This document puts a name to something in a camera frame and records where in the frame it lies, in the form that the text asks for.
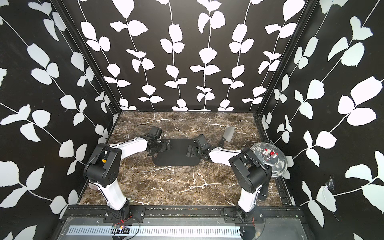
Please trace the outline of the black cutting board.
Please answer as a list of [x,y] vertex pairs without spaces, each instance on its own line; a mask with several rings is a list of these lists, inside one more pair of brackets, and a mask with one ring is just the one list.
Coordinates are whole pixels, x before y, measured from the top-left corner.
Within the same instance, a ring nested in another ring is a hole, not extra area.
[[172,149],[163,153],[157,153],[152,156],[153,163],[160,167],[182,167],[182,166],[196,166],[200,163],[201,159],[194,157],[187,157],[188,146],[192,145],[197,148],[193,139],[164,139],[171,141]]

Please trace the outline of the cleaver knife black handle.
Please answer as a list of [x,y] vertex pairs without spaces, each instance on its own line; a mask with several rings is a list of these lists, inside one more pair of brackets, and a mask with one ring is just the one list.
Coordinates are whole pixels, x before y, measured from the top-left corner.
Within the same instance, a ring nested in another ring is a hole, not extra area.
[[222,138],[219,141],[218,146],[222,148],[224,146],[225,142],[229,142],[230,143],[231,140],[232,140],[232,137],[234,135],[234,132],[235,132],[235,127],[227,127],[225,129],[225,132],[224,132]]

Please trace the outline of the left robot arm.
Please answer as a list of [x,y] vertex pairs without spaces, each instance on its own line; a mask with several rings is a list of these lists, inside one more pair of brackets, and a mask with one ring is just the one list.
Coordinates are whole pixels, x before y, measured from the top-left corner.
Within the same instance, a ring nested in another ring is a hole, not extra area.
[[120,212],[121,215],[127,214],[129,201],[118,183],[121,160],[141,152],[155,155],[170,149],[169,140],[147,137],[136,137],[112,145],[98,144],[84,168],[84,178],[97,187],[110,209]]

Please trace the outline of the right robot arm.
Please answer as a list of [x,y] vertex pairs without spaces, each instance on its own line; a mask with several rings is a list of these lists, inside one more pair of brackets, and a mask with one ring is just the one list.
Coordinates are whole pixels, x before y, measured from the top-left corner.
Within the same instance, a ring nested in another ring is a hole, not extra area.
[[210,145],[205,136],[200,134],[188,146],[187,157],[197,157],[204,161],[230,166],[241,186],[238,211],[249,214],[257,205],[257,198],[263,191],[268,191],[272,178],[272,167],[265,165],[250,148],[240,151],[223,149],[224,142],[232,140],[232,134],[224,134],[218,146]]

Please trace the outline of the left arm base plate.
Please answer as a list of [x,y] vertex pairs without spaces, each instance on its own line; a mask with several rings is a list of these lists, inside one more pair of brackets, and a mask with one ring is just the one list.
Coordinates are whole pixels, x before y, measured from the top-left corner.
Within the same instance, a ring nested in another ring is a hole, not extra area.
[[145,212],[145,207],[138,206],[124,207],[121,210],[107,208],[103,222],[112,224],[142,223]]

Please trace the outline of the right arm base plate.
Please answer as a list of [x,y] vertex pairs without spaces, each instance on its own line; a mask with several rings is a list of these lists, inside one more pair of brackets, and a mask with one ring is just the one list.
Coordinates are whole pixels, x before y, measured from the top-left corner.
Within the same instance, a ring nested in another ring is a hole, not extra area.
[[245,213],[241,208],[227,207],[221,211],[225,223],[232,224],[263,224],[265,222],[264,214],[261,208],[255,207],[250,212]]

